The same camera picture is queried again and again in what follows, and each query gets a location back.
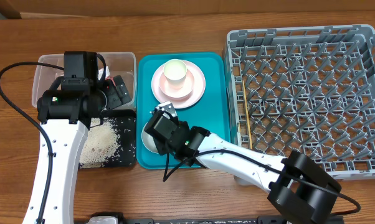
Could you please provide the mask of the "grey bowl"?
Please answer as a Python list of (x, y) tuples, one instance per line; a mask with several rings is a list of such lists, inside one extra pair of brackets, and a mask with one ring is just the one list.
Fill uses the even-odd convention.
[(153, 137), (150, 136), (145, 130), (142, 130), (141, 139), (142, 139), (143, 145), (145, 146), (145, 148), (147, 148), (147, 150), (155, 154), (158, 153)]

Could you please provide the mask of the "white napkin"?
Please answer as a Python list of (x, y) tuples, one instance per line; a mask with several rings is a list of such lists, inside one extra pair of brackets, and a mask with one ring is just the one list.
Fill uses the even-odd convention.
[(110, 69), (109, 69), (108, 66), (106, 66), (105, 72), (104, 72), (103, 68), (99, 69), (99, 71), (98, 71), (98, 81), (100, 81), (102, 79), (102, 76), (103, 76), (104, 73), (105, 73), (105, 79), (110, 77)]

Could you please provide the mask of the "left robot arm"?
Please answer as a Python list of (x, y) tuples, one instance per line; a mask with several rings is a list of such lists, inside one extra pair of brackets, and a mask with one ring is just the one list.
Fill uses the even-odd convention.
[(102, 119), (124, 97), (107, 77), (103, 55), (64, 53), (64, 74), (37, 100), (40, 151), (24, 223), (73, 223), (78, 163), (91, 120)]

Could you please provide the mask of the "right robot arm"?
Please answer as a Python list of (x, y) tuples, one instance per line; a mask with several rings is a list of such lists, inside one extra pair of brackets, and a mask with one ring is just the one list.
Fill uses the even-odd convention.
[(326, 223), (341, 186), (308, 156), (293, 151), (273, 156), (232, 144), (166, 111), (155, 111), (144, 127), (160, 155), (181, 164), (228, 172), (268, 194), (268, 201), (290, 223)]

